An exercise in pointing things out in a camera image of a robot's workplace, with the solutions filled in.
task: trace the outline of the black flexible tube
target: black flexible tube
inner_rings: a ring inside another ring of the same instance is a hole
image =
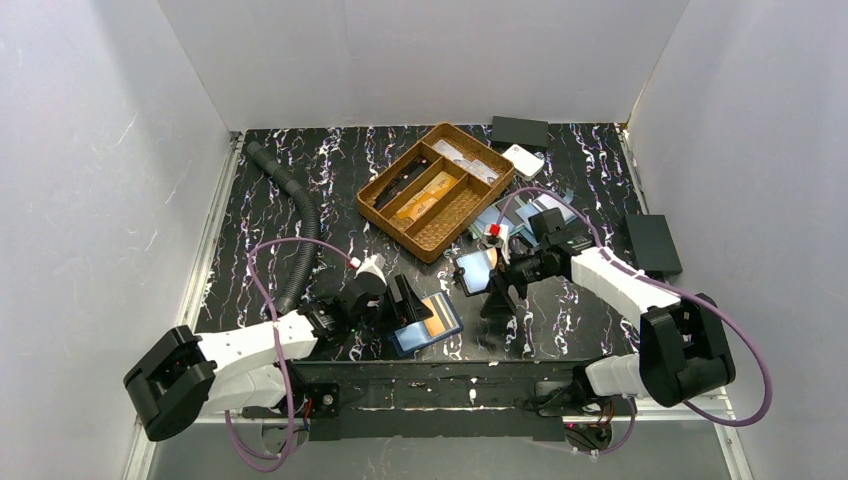
[[[274,179],[277,186],[285,190],[294,200],[294,206],[300,214],[300,236],[318,239],[321,234],[321,224],[318,210],[309,196],[309,190],[304,188],[291,174],[279,163],[274,155],[268,153],[262,145],[250,142],[247,146],[247,154],[253,162]],[[318,255],[318,246],[314,243],[301,243],[297,247],[297,257],[294,266],[289,273],[288,281],[282,288],[280,296],[274,302],[277,314],[282,316],[297,308],[300,297],[306,291],[306,282],[315,267]]]

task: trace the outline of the black marble surface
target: black marble surface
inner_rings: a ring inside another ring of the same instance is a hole
[[[489,127],[462,127],[488,144]],[[308,185],[321,212],[326,241],[359,258],[381,253],[387,259],[386,277],[407,274],[417,290],[446,291],[460,314],[462,333],[422,349],[410,360],[459,361],[507,359],[583,359],[601,354],[626,354],[638,345],[633,328],[593,294],[564,279],[530,286],[527,302],[519,302],[514,318],[482,319],[484,296],[467,298],[451,285],[449,257],[471,252],[477,242],[457,239],[444,257],[425,265],[388,235],[359,215],[356,192],[421,138],[429,127],[351,127],[249,131],[245,144],[256,140],[276,148],[278,159]],[[532,183],[516,176],[511,190],[535,184],[560,194],[574,190],[573,205],[599,227],[603,239],[625,260],[620,221],[639,212],[624,155],[612,124],[551,125],[551,146],[545,169]],[[227,205],[214,264],[195,331],[220,332],[264,320],[262,298],[251,285],[247,252],[256,244],[298,234],[300,222],[293,205],[271,180],[244,155],[239,160]],[[286,280],[294,246],[266,250],[258,256],[258,272],[270,283],[272,295]],[[319,257],[307,296],[332,294],[346,276],[340,258],[331,252]],[[322,359],[338,361],[396,359],[386,339],[363,340],[354,332],[338,350]]]

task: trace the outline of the wicker basket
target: wicker basket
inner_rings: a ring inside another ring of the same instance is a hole
[[[468,159],[477,159],[498,173],[491,185],[478,179],[451,160],[441,156],[431,147],[445,140]],[[409,186],[382,209],[374,207],[377,195],[389,182],[416,157],[431,161],[427,168]],[[400,220],[395,213],[416,193],[420,192],[439,172],[446,171],[458,182],[417,220]],[[401,245],[425,263],[433,263],[463,230],[491,205],[511,183],[515,169],[505,158],[491,148],[449,123],[430,130],[406,153],[356,196],[359,212],[374,225],[388,233]]]

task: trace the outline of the white device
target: white device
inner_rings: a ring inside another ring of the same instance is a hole
[[[533,177],[545,166],[544,160],[528,152],[521,145],[509,147],[503,153],[503,157],[512,162],[521,177],[527,181],[533,180]]]

